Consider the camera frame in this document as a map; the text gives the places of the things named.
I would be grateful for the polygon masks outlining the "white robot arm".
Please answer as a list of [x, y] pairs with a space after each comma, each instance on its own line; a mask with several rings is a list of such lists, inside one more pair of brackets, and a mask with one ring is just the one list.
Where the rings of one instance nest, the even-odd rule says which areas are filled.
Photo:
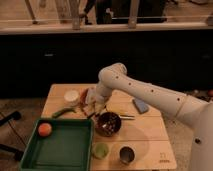
[[132, 79], [122, 63], [101, 69], [98, 79], [96, 113], [103, 110], [114, 90], [136, 97], [194, 131], [188, 171], [213, 171], [213, 102]]

